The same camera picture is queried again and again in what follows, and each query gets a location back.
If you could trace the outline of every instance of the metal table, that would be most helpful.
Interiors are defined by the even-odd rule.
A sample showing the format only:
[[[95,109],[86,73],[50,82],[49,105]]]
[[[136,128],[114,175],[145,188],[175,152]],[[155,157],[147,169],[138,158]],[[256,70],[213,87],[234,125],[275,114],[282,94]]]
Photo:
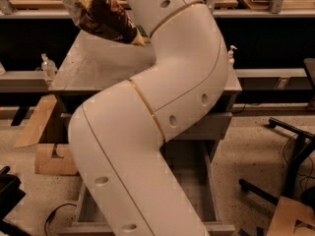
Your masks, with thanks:
[[[90,96],[138,74],[156,62],[150,43],[146,47],[101,39],[81,31],[48,92],[56,95],[64,113],[73,113]],[[179,135],[179,140],[213,141],[211,159],[227,131],[230,109],[241,86],[235,71],[228,71],[224,92],[201,121]]]
[[[56,95],[58,101],[64,105],[64,111],[71,107],[76,109],[89,96],[129,79],[150,68],[155,62],[155,52],[150,43],[146,47],[126,45],[81,31],[48,91]],[[171,143],[176,142],[184,145],[194,143],[197,148],[202,147],[199,149],[201,157],[203,157],[201,164],[206,168],[207,176],[205,178],[205,174],[203,174],[201,186],[192,186],[189,190],[202,192],[203,200],[198,202],[207,205],[204,204],[205,207],[202,205],[200,213],[203,214],[204,210],[207,210],[207,214],[209,214],[203,217],[203,221],[206,224],[207,221],[211,221],[210,224],[207,224],[207,228],[211,231],[218,231],[221,235],[230,235],[234,227],[220,223],[211,178],[211,162],[220,140],[225,136],[232,117],[230,109],[240,92],[241,86],[235,72],[230,70],[224,92],[212,111],[186,132],[165,145],[166,154],[169,152],[168,147]],[[95,207],[93,199],[87,197],[86,192],[87,189],[83,186],[76,222],[70,228],[62,228],[59,235],[111,235],[110,228],[99,212],[86,211],[87,207]]]

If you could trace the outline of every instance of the black object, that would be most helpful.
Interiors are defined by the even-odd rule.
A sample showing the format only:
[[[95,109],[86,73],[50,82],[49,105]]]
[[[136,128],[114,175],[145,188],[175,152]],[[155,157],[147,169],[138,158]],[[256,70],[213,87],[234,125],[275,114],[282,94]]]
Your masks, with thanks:
[[[308,188],[301,195],[301,202],[313,208],[315,213],[315,186]]]
[[[53,210],[51,212],[51,214],[47,217],[46,221],[45,221],[45,224],[44,224],[44,232],[45,232],[45,235],[48,236],[48,233],[47,233],[47,225],[48,225],[48,222],[51,222],[51,220],[54,218],[56,212],[58,209],[60,209],[61,207],[65,207],[65,206],[72,206],[72,207],[76,207],[77,205],[75,204],[71,204],[71,203],[67,203],[67,204],[64,204],[64,205],[61,205],[59,207],[57,207],[55,210]]]
[[[242,228],[239,229],[237,232],[239,236],[250,236],[246,231],[244,231]]]
[[[27,113],[29,112],[30,106],[20,106],[18,112],[14,116],[11,126],[20,126]]]
[[[265,191],[259,189],[258,187],[252,185],[251,183],[245,181],[244,179],[240,179],[238,183],[241,185],[242,190],[244,192],[252,191],[253,193],[257,194],[258,196],[264,198],[266,201],[274,204],[275,206],[278,204],[278,199],[274,196],[266,193]]]
[[[20,179],[17,176],[7,174],[9,171],[9,166],[0,170],[0,231],[10,236],[28,236],[28,233],[3,221],[3,218],[26,195],[25,192],[19,189]]]
[[[264,229],[261,227],[256,227],[257,236],[264,236]]]
[[[304,59],[304,70],[311,86],[315,90],[315,59]]]
[[[280,126],[284,129],[294,132],[297,135],[297,140],[295,143],[291,161],[289,162],[288,171],[286,174],[282,192],[282,196],[292,198],[299,166],[313,152],[313,150],[315,150],[315,136],[312,135],[311,133],[288,125],[287,123],[281,122],[275,118],[270,118],[269,126],[271,128],[276,128],[277,126]],[[278,203],[278,202],[275,203],[276,199],[275,197],[271,196],[270,194],[267,194],[263,190],[246,182],[243,179],[239,180],[239,184],[241,185],[243,190],[252,191],[258,196],[262,197],[263,199],[273,203],[274,205]]]

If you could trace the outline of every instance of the black chair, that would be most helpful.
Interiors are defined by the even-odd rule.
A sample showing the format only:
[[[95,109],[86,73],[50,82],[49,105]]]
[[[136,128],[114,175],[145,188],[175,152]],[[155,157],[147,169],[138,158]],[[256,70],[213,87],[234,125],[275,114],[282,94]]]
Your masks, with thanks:
[[[3,221],[5,216],[26,195],[19,189],[20,179],[17,176],[7,174],[10,167],[0,170],[0,231],[10,236],[30,236],[20,228]]]
[[[285,177],[282,191],[282,196],[292,198],[299,166],[315,150],[315,136],[309,132],[297,129],[275,118],[270,118],[269,126],[271,128],[276,128],[277,126],[280,126],[284,129],[294,132],[297,135],[296,143],[293,149],[291,160],[289,162],[288,171]],[[251,191],[262,197],[266,201],[277,205],[278,199],[276,197],[266,193],[265,191],[252,185],[244,179],[240,179],[239,184],[241,185],[242,190]]]

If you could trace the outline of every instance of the cardboard box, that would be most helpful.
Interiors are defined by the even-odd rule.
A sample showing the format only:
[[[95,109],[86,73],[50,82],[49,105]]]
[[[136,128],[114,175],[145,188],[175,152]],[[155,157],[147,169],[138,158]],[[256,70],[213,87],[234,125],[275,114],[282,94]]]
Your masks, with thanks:
[[[67,131],[56,97],[53,94],[43,96],[20,133],[15,148],[37,145],[35,174],[76,175],[78,170],[67,143]]]
[[[280,197],[267,236],[315,236],[315,217],[311,206]]]
[[[35,174],[78,174],[69,145],[55,144],[37,145],[34,171]]]

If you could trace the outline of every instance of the cardboard piece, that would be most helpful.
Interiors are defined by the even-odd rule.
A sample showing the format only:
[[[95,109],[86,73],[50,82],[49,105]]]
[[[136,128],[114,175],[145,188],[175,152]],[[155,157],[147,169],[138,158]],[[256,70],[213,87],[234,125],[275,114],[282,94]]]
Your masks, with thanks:
[[[36,106],[28,124],[20,133],[14,147],[22,148],[41,144],[60,144],[66,136],[65,127],[60,119],[61,111],[56,97],[43,96]]]
[[[35,174],[76,175],[77,167],[69,145],[39,144],[35,157]]]
[[[64,9],[61,0],[10,0],[16,9]]]
[[[280,197],[267,236],[315,236],[315,215],[310,206]]]

